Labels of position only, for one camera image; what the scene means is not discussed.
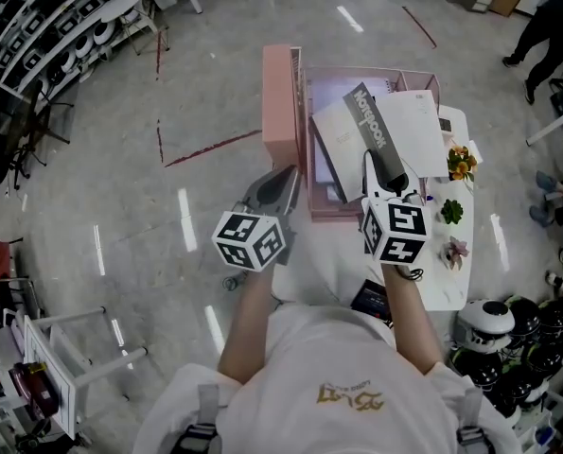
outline black object on shelf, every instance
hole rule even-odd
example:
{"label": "black object on shelf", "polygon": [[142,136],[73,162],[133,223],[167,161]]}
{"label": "black object on shelf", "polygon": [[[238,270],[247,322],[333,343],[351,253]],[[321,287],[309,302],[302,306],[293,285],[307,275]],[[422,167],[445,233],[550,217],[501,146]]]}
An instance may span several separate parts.
{"label": "black object on shelf", "polygon": [[382,320],[389,327],[393,325],[386,288],[374,281],[365,280],[350,307],[355,311],[360,311]]}

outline white helmet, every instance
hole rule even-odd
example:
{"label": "white helmet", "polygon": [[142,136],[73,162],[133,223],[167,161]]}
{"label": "white helmet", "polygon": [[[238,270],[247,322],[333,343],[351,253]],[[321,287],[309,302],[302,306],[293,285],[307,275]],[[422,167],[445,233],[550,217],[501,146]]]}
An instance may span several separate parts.
{"label": "white helmet", "polygon": [[515,318],[507,305],[500,301],[479,299],[469,301],[458,312],[453,327],[453,339],[478,353],[496,353],[508,346],[508,333],[515,327]]}

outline tiled floor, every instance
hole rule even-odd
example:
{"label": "tiled floor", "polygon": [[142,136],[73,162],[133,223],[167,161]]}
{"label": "tiled floor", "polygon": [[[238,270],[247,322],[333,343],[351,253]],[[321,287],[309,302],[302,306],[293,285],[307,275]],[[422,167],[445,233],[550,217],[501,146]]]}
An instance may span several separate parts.
{"label": "tiled floor", "polygon": [[[532,51],[521,68],[508,70],[500,62],[526,18],[468,13],[450,0],[201,1],[202,15],[187,3],[166,12],[171,50],[162,56],[158,80],[153,53],[136,57],[122,49],[68,92],[76,108],[59,116],[57,128],[65,129],[71,145],[44,141],[40,154],[47,167],[33,166],[31,179],[9,198],[0,187],[0,237],[25,237],[24,269],[37,280],[47,310],[107,307],[103,319],[71,329],[80,347],[96,360],[118,356],[111,328],[117,319],[123,348],[149,348],[133,370],[92,395],[94,408],[118,392],[132,399],[91,430],[95,452],[130,452],[141,419],[175,370],[190,361],[217,362],[204,311],[212,306],[225,332],[237,294],[221,287],[228,270],[209,237],[221,211],[270,170],[271,161],[256,135],[164,165],[260,127],[265,44],[301,45],[311,65],[435,72],[442,103],[466,113],[484,158],[475,183],[471,296],[518,293],[540,300],[550,294],[542,273],[558,268],[563,231],[542,230],[527,215],[529,204],[540,200],[536,169],[563,178],[563,132],[531,148],[524,141],[554,119],[546,85],[534,107],[522,95],[522,80],[545,49]],[[184,195],[188,210],[179,203]],[[183,233],[188,221],[196,248]],[[440,335],[449,317],[433,315]]]}

